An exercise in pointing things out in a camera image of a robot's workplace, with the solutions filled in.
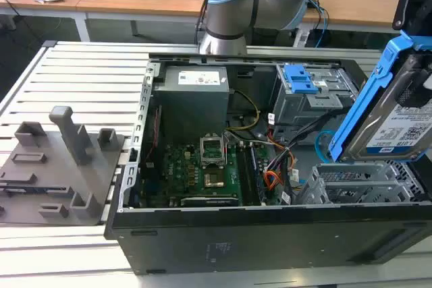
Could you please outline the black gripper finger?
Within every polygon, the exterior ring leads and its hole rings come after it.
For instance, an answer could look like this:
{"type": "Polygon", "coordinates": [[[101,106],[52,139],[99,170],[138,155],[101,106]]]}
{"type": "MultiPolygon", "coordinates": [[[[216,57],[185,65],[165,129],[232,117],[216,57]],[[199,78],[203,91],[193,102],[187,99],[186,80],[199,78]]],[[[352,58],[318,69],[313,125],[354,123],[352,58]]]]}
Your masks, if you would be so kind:
{"type": "Polygon", "coordinates": [[[425,82],[431,77],[431,54],[409,56],[404,71],[409,76],[403,82],[397,103],[406,108],[424,107],[431,99],[431,86],[425,86],[425,82]]]}

